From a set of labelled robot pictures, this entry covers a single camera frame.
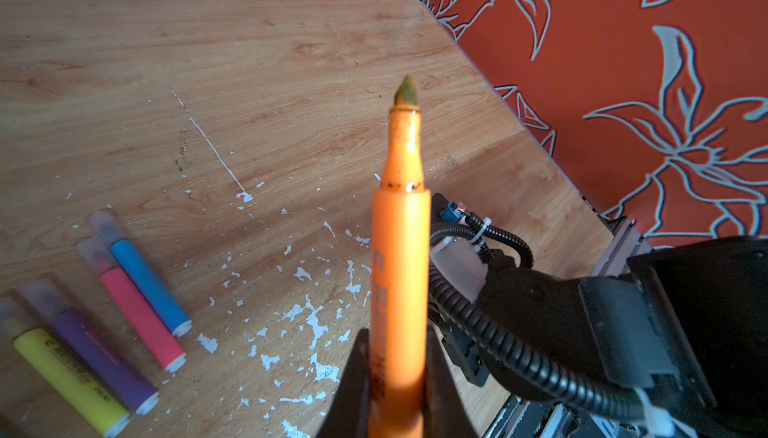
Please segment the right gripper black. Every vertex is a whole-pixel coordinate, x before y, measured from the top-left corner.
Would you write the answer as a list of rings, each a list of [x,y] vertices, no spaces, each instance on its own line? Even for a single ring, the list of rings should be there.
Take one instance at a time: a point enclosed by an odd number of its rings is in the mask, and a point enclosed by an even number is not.
[[[446,320],[439,311],[429,311],[428,319],[441,331],[441,343],[451,362],[465,379],[482,388],[489,370],[470,337]],[[437,438],[477,437],[455,386],[442,345],[435,330],[427,328],[423,404],[424,436]],[[368,436],[370,401],[369,330],[356,335],[339,387],[316,436]]]

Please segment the orange marker pen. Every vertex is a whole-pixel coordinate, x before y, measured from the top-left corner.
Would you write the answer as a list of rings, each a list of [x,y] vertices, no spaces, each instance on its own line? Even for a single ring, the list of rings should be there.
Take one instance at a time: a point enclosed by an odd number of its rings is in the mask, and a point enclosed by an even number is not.
[[[431,196],[412,78],[389,110],[388,152],[373,198],[369,363],[371,437],[420,437],[427,344]]]

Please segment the blue marker pen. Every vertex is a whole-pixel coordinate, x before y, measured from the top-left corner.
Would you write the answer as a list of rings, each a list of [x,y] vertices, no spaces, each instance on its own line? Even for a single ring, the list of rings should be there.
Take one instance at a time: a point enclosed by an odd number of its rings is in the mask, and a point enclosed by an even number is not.
[[[192,328],[191,318],[128,238],[117,219],[111,213],[100,210],[91,214],[89,223],[171,334],[181,337],[188,333]]]

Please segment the purple marker pen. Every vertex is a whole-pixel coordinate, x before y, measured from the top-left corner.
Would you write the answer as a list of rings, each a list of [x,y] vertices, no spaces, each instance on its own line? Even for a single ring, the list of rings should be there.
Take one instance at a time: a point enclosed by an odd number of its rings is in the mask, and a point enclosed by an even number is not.
[[[131,412],[145,415],[159,402],[155,386],[50,279],[24,285],[21,294]]]

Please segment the pink marker pen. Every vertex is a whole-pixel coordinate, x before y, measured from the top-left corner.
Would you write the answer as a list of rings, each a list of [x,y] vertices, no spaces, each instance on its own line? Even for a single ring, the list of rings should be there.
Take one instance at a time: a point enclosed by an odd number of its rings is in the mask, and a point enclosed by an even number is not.
[[[90,237],[79,242],[77,250],[161,367],[169,373],[177,372],[186,363],[185,351],[106,244],[98,237]]]

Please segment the yellow marker pen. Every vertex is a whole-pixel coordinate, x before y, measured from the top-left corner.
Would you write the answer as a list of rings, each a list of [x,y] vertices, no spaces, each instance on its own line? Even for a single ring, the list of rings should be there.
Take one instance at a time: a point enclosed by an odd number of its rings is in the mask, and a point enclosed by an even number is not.
[[[63,344],[11,297],[1,299],[1,334],[102,437],[116,437],[129,412]]]

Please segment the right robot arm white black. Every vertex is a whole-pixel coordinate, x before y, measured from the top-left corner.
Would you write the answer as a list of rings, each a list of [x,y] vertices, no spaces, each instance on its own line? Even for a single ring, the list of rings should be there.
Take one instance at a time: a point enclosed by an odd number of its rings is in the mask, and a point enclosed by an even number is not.
[[[474,297],[432,261],[430,302],[511,393],[622,424],[665,410],[673,434],[767,433],[767,243],[732,237],[560,280],[494,251]]]

